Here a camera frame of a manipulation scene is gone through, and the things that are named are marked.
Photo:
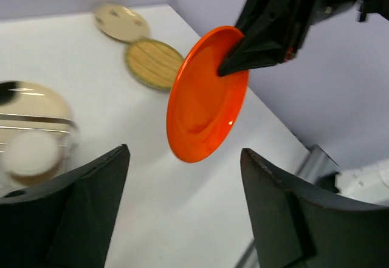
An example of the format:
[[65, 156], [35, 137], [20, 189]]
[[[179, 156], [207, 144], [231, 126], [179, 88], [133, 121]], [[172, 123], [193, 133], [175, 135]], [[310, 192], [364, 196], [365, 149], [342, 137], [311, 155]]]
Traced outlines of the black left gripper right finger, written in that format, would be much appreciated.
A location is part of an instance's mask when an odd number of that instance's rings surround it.
[[244, 148], [241, 176], [261, 267], [387, 267], [388, 208], [310, 184]]

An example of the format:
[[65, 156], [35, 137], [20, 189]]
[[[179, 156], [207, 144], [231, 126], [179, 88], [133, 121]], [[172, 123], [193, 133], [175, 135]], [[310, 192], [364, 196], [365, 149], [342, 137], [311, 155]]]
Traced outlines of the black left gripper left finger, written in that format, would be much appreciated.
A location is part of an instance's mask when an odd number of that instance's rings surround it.
[[1, 267], [104, 267], [129, 161], [123, 144], [1, 197]]

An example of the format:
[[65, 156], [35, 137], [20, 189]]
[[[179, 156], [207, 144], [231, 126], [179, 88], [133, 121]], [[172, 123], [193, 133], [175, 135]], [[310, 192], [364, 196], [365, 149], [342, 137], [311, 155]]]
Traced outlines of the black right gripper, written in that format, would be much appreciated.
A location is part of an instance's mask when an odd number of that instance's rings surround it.
[[218, 67], [226, 77], [242, 70], [272, 67], [297, 56], [309, 29], [357, 6], [357, 22], [372, 14], [388, 19], [388, 0], [275, 0], [273, 16], [264, 14], [270, 0], [246, 0], [235, 24], [244, 37]]

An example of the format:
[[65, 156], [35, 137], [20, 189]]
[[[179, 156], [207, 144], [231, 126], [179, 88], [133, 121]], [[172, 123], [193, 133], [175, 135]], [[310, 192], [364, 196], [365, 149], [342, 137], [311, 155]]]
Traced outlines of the steel cup brown band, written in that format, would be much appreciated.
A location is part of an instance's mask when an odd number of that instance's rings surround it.
[[14, 188], [37, 185], [61, 171], [63, 156], [63, 147], [55, 136], [45, 131], [25, 131], [5, 144], [1, 174]]

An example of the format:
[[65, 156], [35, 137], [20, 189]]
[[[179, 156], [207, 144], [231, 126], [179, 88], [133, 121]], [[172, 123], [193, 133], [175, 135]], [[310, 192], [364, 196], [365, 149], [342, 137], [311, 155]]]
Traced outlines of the orange plastic plate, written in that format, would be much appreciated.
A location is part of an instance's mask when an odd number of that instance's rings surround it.
[[183, 162], [210, 156], [239, 116], [249, 71], [220, 77], [218, 67], [242, 38], [236, 27], [217, 27], [192, 47], [179, 69], [168, 101], [166, 130], [172, 152]]

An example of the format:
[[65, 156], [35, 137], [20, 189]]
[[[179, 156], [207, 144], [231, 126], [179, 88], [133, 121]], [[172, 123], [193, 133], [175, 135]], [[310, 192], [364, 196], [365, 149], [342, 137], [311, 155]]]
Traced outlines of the woven bamboo tray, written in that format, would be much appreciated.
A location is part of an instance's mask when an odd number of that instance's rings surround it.
[[125, 47], [125, 64], [141, 83], [161, 91], [169, 91], [184, 57], [170, 45], [143, 38]]

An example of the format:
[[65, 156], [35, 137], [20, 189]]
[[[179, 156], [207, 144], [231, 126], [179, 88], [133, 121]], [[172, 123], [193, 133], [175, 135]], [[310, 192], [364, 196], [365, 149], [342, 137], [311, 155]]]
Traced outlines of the beige plate green spot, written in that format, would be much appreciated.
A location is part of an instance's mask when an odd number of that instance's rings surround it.
[[[62, 96], [41, 84], [26, 81], [1, 83], [1, 113], [72, 118], [71, 108]], [[59, 137], [70, 130], [69, 125], [59, 123], [1, 121], [1, 135], [4, 137], [29, 128], [54, 130]]]

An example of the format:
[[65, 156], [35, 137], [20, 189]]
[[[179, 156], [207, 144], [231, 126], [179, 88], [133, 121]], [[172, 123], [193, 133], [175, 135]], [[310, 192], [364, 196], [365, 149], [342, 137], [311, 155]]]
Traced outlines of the beige patterned plate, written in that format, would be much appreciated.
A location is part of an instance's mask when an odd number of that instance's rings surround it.
[[97, 28], [115, 40], [132, 43], [150, 36], [147, 21], [137, 12], [119, 4], [103, 4], [93, 11]]

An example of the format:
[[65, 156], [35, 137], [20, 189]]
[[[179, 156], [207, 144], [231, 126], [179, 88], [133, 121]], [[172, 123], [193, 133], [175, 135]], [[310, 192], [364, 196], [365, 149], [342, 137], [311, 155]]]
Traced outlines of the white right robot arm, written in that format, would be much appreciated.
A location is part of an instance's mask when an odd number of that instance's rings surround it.
[[[388, 0], [246, 0], [235, 24], [243, 38], [224, 57], [218, 75], [273, 67], [294, 59], [311, 26], [359, 6], [359, 22], [369, 14], [388, 18]], [[388, 204], [388, 160], [341, 171], [319, 146], [310, 149], [298, 176], [341, 196]]]

